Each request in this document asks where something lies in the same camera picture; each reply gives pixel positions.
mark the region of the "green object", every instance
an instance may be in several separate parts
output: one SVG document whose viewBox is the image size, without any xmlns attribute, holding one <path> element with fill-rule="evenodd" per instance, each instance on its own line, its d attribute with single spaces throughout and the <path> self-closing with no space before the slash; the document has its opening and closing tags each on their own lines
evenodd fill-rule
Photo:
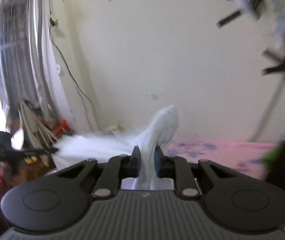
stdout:
<svg viewBox="0 0 285 240">
<path fill-rule="evenodd" d="M 270 169 L 272 164 L 278 159 L 281 153 L 281 146 L 278 145 L 276 148 L 268 151 L 266 155 L 260 160 L 260 162 Z"/>
</svg>

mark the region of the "gray curtain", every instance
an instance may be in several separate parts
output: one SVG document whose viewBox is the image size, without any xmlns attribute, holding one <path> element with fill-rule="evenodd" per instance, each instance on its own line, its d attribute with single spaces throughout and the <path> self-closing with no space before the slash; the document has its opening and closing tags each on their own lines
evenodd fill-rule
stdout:
<svg viewBox="0 0 285 240">
<path fill-rule="evenodd" d="M 0 8 L 0 100 L 7 124 L 19 117 L 24 100 L 41 108 L 47 121 L 57 118 L 43 75 L 41 31 L 33 25 L 35 1 Z"/>
</svg>

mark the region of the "pink bedsheet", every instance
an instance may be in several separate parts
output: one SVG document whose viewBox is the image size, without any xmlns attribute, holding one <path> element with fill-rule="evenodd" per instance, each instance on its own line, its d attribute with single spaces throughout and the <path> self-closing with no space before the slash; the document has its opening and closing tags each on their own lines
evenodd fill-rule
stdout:
<svg viewBox="0 0 285 240">
<path fill-rule="evenodd" d="M 266 170 L 260 158 L 275 146 L 272 143 L 173 141 L 168 155 L 181 156 L 192 163 L 208 159 L 248 176 L 264 179 Z"/>
</svg>

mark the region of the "white cloth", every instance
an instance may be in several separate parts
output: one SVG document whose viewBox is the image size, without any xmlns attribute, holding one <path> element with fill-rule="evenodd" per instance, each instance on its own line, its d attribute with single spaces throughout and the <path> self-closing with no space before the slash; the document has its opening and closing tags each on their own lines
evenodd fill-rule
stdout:
<svg viewBox="0 0 285 240">
<path fill-rule="evenodd" d="M 155 148 L 160 146 L 167 153 L 169 143 L 178 128 L 178 114 L 174 106 L 159 110 L 152 118 L 148 128 L 137 136 L 123 138 L 94 135 L 74 136 L 60 141 L 60 151 L 52 158 L 56 167 L 64 169 L 83 160 L 94 158 L 99 163 L 108 162 L 120 154 L 131 155 L 134 146 L 141 153 L 140 176 L 137 179 L 123 180 L 122 189 L 164 190 L 172 189 L 171 179 L 159 179 L 155 171 Z"/>
</svg>

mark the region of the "ribbed gray surface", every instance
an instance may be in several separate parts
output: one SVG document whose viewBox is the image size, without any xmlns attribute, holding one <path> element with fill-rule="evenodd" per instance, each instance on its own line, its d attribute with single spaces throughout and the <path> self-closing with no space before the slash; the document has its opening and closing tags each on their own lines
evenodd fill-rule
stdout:
<svg viewBox="0 0 285 240">
<path fill-rule="evenodd" d="M 172 191 L 120 191 L 96 201 L 72 227 L 50 235 L 31 236 L 13 229 L 1 240 L 285 240 L 285 232 L 248 236 L 213 223 L 197 202 L 178 199 Z"/>
</svg>

